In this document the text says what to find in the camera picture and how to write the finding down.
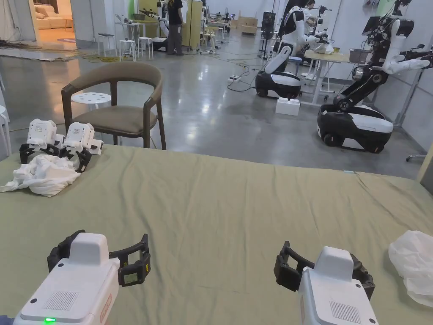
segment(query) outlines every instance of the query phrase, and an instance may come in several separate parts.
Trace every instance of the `chair cushion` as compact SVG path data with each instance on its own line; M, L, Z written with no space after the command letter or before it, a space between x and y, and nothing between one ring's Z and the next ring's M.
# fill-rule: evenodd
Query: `chair cushion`
M108 106L84 113L74 118L74 122L90 123L101 132L119 132L134 136L143 133L143 108L134 106ZM150 128L156 124L156 116L150 112Z

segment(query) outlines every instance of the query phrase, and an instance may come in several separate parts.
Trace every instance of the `power strip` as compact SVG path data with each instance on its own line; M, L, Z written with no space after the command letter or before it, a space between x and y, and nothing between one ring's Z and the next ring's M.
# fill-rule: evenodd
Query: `power strip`
M231 77L229 77L229 82L232 82L235 84L239 81L241 81L241 77L238 75L232 75Z

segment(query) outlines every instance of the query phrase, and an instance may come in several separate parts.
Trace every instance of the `white foam block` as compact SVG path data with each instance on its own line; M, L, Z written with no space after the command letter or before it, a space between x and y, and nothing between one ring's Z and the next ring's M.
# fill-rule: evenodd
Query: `white foam block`
M275 112L278 114L298 116L299 107L301 107L299 100L288 100L287 98L280 97L277 101L277 108L275 109Z

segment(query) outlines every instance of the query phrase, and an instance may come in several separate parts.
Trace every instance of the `beige sofa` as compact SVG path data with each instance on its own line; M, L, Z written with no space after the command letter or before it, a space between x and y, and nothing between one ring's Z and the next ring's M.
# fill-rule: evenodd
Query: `beige sofa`
M53 6L35 5L36 21L39 29L72 27L72 22L66 17L55 13Z

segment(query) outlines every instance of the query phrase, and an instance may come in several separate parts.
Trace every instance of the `mattress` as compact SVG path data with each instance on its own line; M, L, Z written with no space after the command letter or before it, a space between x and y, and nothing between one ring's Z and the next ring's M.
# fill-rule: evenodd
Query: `mattress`
M0 183L18 166L17 155L0 162ZM374 278L379 323L433 319L388 258L405 231L433 235L433 199L408 179L106 145L58 195L0 193L0 212L0 315L16 315L50 250L85 229L110 250L149 234L152 270L120 288L110 324L299 324L297 293L273 274L285 240L313 261L323 246L354 253Z

